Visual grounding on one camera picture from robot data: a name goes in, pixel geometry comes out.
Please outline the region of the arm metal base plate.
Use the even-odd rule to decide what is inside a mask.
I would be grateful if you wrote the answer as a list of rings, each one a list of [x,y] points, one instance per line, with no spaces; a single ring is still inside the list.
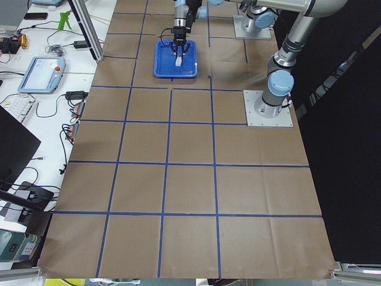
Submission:
[[[287,98],[281,105],[272,107],[263,101],[262,94],[263,91],[243,90],[247,126],[292,128],[293,122]]]
[[[273,16],[267,20],[267,16],[251,19],[244,15],[235,15],[233,24],[235,28],[235,38],[237,39],[259,39],[270,40],[270,25]]]

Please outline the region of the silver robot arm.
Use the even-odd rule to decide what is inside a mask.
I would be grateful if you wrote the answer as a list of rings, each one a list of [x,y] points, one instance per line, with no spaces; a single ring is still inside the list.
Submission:
[[[186,36],[191,33],[192,25],[196,19],[206,16],[207,8],[202,6],[201,0],[178,0],[174,2],[174,10],[174,25],[170,29],[173,40],[170,46],[176,59],[183,59],[190,47]]]
[[[294,78],[291,70],[318,20],[337,13],[345,6],[346,1],[239,1],[239,3],[240,10],[266,7],[298,13],[282,46],[269,58],[267,86],[254,103],[254,111],[258,115],[273,119],[280,114],[284,107],[282,103],[293,88]]]

